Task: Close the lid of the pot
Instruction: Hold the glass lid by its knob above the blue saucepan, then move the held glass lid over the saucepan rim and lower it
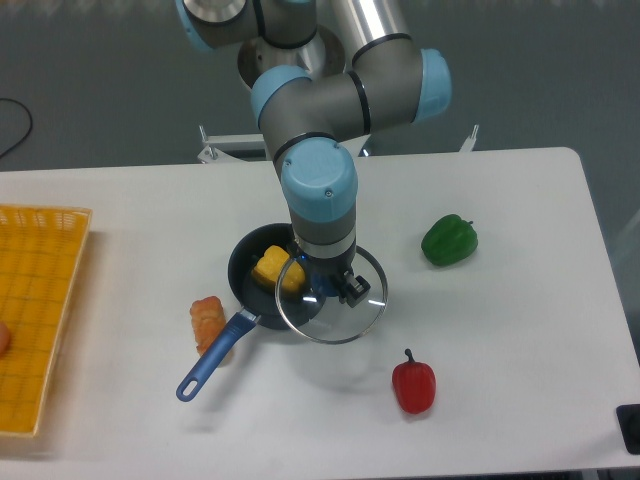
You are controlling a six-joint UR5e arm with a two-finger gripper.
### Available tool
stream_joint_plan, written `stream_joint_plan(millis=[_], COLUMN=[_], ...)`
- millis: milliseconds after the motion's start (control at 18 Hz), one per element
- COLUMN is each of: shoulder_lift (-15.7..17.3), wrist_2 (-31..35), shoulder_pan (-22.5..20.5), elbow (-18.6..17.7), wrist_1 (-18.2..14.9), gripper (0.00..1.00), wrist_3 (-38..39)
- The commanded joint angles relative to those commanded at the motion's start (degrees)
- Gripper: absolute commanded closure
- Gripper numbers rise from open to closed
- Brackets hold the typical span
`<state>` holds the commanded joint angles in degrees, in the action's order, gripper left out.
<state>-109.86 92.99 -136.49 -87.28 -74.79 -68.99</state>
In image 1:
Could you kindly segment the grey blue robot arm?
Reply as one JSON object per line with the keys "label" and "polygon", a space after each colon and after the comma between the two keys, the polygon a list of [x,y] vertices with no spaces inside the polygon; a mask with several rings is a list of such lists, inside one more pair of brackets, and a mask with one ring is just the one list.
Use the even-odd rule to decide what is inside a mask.
{"label": "grey blue robot arm", "polygon": [[354,275],[357,174],[344,142],[445,111],[452,82],[443,56],[417,47],[396,1],[336,1],[346,63],[321,77],[297,53],[319,41],[312,1],[180,1],[191,40],[214,49],[261,41],[291,57],[260,62],[251,106],[274,163],[301,253],[339,299],[368,291]]}

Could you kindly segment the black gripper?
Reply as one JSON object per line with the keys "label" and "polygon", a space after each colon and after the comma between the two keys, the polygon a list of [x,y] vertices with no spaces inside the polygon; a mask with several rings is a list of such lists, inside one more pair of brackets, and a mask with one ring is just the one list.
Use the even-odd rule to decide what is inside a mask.
{"label": "black gripper", "polygon": [[308,274],[333,277],[333,285],[339,301],[348,306],[358,306],[370,291],[369,282],[361,275],[355,275],[352,263],[356,254],[356,243],[346,249],[338,244],[322,245],[320,256],[312,254],[312,246],[306,250],[291,241],[286,251]]}

